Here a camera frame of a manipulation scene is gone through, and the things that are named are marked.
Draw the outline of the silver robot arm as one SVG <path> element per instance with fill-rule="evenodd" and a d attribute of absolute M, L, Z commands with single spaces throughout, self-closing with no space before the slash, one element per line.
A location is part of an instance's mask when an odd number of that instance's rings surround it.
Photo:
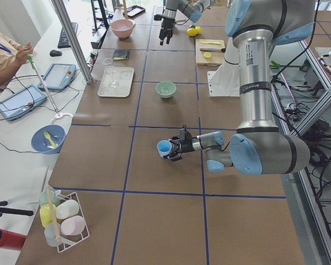
<path fill-rule="evenodd" d="M 309 37 L 314 28 L 315 1 L 234 1 L 226 35 L 238 50 L 242 121 L 224 151 L 223 136 L 210 132 L 192 136 L 186 129 L 171 138 L 167 158 L 205 150 L 211 172 L 235 167 L 243 174 L 295 173 L 310 158 L 305 142 L 282 135 L 271 113 L 269 57 L 275 46 Z"/>
<path fill-rule="evenodd" d="M 177 11 L 182 12 L 191 22 L 196 23 L 201 18 L 203 11 L 210 8 L 215 2 L 213 0 L 199 0 L 192 4 L 186 0 L 166 1 L 162 14 L 154 16 L 154 20 L 162 22 L 159 32 L 160 45 L 162 46 L 165 40 L 166 44 L 169 44 L 173 36 Z"/>

